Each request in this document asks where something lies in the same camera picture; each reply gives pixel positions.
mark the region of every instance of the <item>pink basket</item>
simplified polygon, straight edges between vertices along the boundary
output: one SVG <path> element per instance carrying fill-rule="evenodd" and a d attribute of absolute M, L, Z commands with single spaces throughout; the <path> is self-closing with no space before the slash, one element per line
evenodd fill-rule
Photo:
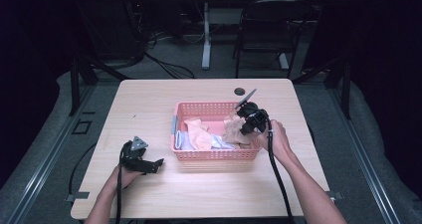
<path fill-rule="evenodd" d="M 260 145 L 252 142 L 249 149 L 211 149 L 211 150 L 178 150 L 175 147 L 176 133 L 187 131 L 185 120 L 200 117 L 208 125 L 208 131 L 221 135 L 225 131 L 224 118 L 233 112 L 237 102 L 226 103 L 178 103 L 173 117 L 171 132 L 171 149 L 179 160 L 239 160 L 255 159 Z"/>

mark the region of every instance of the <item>crumpled fabric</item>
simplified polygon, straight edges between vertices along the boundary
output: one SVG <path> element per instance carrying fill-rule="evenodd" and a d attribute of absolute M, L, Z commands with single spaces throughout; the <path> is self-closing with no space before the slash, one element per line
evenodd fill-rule
<path fill-rule="evenodd" d="M 252 135 L 250 133 L 244 135 L 240 129 L 245 120 L 235 113 L 230 113 L 224 118 L 225 132 L 221 135 L 223 141 L 229 143 L 251 144 Z"/>
<path fill-rule="evenodd" d="M 177 150 L 196 150 L 189 140 L 189 132 L 179 130 L 176 133 L 175 148 Z M 211 133 L 211 149 L 239 149 L 237 144 L 222 140 L 221 136 Z"/>
<path fill-rule="evenodd" d="M 211 133 L 208 126 L 203 124 L 201 118 L 193 117 L 185 121 L 189 132 L 189 141 L 195 150 L 209 150 L 212 146 Z"/>

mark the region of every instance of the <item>table leg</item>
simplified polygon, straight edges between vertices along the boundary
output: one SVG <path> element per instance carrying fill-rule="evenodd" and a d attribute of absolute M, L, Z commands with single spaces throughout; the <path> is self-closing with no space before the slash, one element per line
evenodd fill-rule
<path fill-rule="evenodd" d="M 280 68 L 283 70 L 287 70 L 289 68 L 289 62 L 288 62 L 288 59 L 286 58 L 286 53 L 282 53 L 279 56 L 279 64 L 280 64 Z"/>
<path fill-rule="evenodd" d="M 211 56 L 211 41 L 210 41 L 210 21 L 209 21 L 209 8 L 208 3 L 204 4 L 204 52 L 202 54 L 202 69 L 210 69 L 210 56 Z"/>

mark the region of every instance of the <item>table top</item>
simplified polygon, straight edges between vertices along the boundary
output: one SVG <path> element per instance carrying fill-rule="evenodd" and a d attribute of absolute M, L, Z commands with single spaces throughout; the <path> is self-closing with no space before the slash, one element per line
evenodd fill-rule
<path fill-rule="evenodd" d="M 268 153 L 254 160 L 184 161 L 170 148 L 172 119 L 180 102 L 238 102 L 244 96 L 281 121 L 292 150 L 308 173 L 328 191 L 296 92 L 286 79 L 129 80 L 115 95 L 96 150 L 80 187 L 88 199 L 77 199 L 72 217 L 88 217 L 97 195 L 118 163 L 122 146 L 137 135 L 148 143 L 143 156 L 164 158 L 156 174 L 140 176 L 122 192 L 122 218 L 202 218 L 287 216 L 282 192 Z M 303 215 L 293 184 L 278 163 L 292 212 Z M 111 210 L 115 215 L 116 198 Z"/>

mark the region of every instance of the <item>gray mat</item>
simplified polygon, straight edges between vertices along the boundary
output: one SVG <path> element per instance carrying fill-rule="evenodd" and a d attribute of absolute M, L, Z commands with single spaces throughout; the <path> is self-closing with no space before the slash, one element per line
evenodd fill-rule
<path fill-rule="evenodd" d="M 306 54 L 307 45 L 307 42 L 301 44 L 302 47 L 297 58 L 298 65 L 295 67 L 293 77 L 300 73 L 300 63 Z M 211 53 L 212 63 L 209 71 L 201 69 L 201 42 L 186 44 L 182 41 L 164 39 L 158 41 L 157 46 L 148 53 L 161 61 L 189 68 L 197 78 L 218 79 L 234 77 L 235 61 L 231 58 L 232 51 L 233 37 L 214 37 Z M 136 66 L 120 71 L 136 79 L 171 79 L 155 63 L 146 58 Z M 98 71 L 98 75 L 101 81 L 89 101 L 82 107 L 82 112 L 85 113 L 78 117 L 81 121 L 91 121 L 90 129 L 87 134 L 70 134 L 68 136 L 60 158 L 38 193 L 34 204 L 30 206 L 24 223 L 78 223 L 70 216 L 71 204 L 65 202 L 71 171 L 83 153 L 97 141 L 118 86 L 117 80 L 105 72 Z M 305 117 L 314 132 L 316 150 L 328 185 L 332 190 L 342 192 L 345 197 L 343 200 L 337 201 L 338 208 L 349 223 L 384 223 L 351 149 L 351 139 L 341 123 L 341 113 L 335 109 L 337 104 L 332 101 L 328 91 L 320 83 L 319 77 L 312 81 L 313 83 L 310 85 L 296 86 L 296 91 Z M 22 196 L 25 185 L 31 178 L 31 173 L 39 165 L 43 154 L 51 148 L 52 142 L 59 135 L 60 127 L 65 123 L 71 102 L 69 74 L 64 75 L 64 79 L 60 80 L 60 83 L 62 85 L 61 92 L 64 94 L 61 94 L 54 112 L 33 147 L 28 151 L 26 158 L 0 192 L 0 209 L 2 210 L 0 223 L 6 222 L 12 214 Z M 399 181 L 391 165 L 385 159 L 382 139 L 376 122 L 356 87 L 352 87 L 350 107 L 352 121 L 402 222 L 422 223 L 421 202 Z M 76 172 L 74 191 L 79 188 L 91 154 L 92 152 L 88 153 Z M 225 223 L 227 221 L 213 219 L 207 220 L 207 223 Z M 246 219 L 231 221 L 247 223 Z M 264 223 L 264 219 L 249 221 Z"/>

